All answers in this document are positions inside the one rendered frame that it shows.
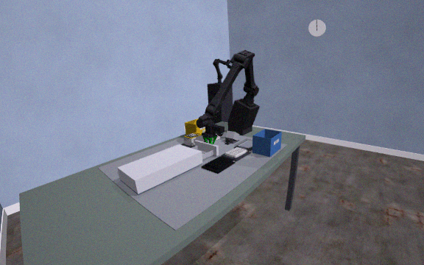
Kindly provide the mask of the blue open-top bin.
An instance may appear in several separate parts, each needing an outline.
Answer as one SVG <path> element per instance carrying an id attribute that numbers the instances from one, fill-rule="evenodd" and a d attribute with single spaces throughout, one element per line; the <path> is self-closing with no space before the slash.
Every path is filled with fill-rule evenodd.
<path id="1" fill-rule="evenodd" d="M 281 147 L 282 132 L 264 129 L 252 136 L 252 153 L 271 157 Z"/>

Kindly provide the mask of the yellow open-top bin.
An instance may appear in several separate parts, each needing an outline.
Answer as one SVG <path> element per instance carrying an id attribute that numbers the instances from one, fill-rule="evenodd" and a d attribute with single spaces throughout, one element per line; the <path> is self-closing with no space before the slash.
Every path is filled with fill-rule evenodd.
<path id="1" fill-rule="evenodd" d="M 205 130 L 205 127 L 198 128 L 196 122 L 197 119 L 185 122 L 185 135 L 189 135 L 191 133 L 202 133 L 202 130 Z"/>

